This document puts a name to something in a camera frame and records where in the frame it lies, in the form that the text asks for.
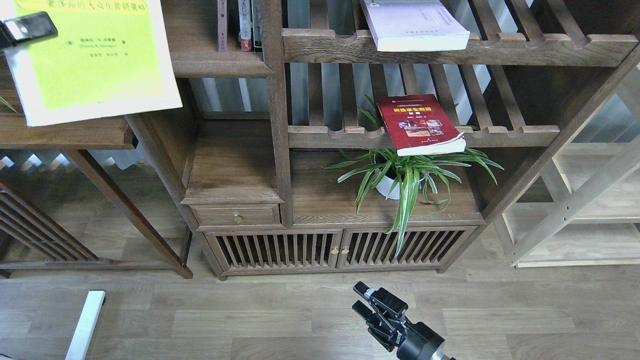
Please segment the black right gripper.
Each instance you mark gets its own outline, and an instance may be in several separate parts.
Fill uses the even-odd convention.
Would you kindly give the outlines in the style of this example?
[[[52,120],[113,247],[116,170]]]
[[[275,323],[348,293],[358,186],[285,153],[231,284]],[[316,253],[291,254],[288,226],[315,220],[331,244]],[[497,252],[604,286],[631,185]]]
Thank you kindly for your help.
[[[368,326],[368,332],[389,352],[397,349],[400,360],[447,360],[445,339],[423,322],[406,317],[406,302],[386,289],[374,289],[358,281],[353,290],[367,301],[355,301],[354,310]]]

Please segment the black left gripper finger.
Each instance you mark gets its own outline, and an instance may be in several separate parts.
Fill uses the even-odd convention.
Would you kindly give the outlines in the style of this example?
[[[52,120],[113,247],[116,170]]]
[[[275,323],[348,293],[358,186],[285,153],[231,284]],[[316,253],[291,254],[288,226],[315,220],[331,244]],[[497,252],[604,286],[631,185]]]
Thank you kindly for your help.
[[[2,50],[57,35],[58,29],[45,11],[25,14],[0,22],[0,48]]]

